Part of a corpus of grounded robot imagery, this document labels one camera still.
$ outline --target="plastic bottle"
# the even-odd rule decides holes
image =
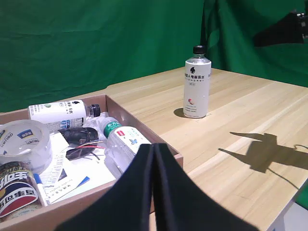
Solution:
[[[193,57],[185,62],[183,112],[189,118],[202,118],[208,109],[212,62],[205,58],[205,46],[193,47]]]
[[[141,144],[151,144],[136,128],[122,126],[113,117],[107,117],[98,123],[107,138],[106,159],[112,158],[121,173],[127,169]]]
[[[81,127],[87,119],[98,117],[100,114],[101,108],[98,104],[87,106],[82,100],[37,104],[28,107],[29,118],[46,124],[50,133],[65,128]]]

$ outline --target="paper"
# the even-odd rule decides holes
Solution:
[[[81,169],[82,172],[84,172],[90,178],[90,180],[84,185],[81,185],[78,188],[72,190],[58,201],[75,196],[115,180],[115,177],[111,174],[104,163],[104,149],[95,149],[93,152],[100,158],[100,160],[98,160],[93,154],[89,154],[83,158],[70,161],[77,169]]]
[[[64,158],[63,169],[59,180],[53,185],[44,185],[44,190],[50,203],[74,190],[84,179],[86,174],[75,167],[67,158]]]
[[[40,174],[40,178],[44,186],[55,184],[63,169],[63,160],[66,155],[68,143],[61,133],[53,133],[50,135],[52,161],[48,168]]]

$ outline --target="black bottle cap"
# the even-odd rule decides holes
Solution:
[[[205,46],[194,46],[192,51],[194,54],[205,54]]]
[[[93,117],[98,117],[101,115],[101,107],[98,104],[92,104]]]

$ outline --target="wooden table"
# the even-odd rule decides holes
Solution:
[[[179,68],[87,95],[110,95],[180,151],[207,195],[272,230],[308,178],[308,89],[213,69],[209,115],[188,119],[183,81]]]

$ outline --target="red wire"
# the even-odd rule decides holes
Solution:
[[[101,147],[101,146],[92,146],[92,145],[79,146],[77,148],[101,148],[101,149],[105,149],[104,147]]]

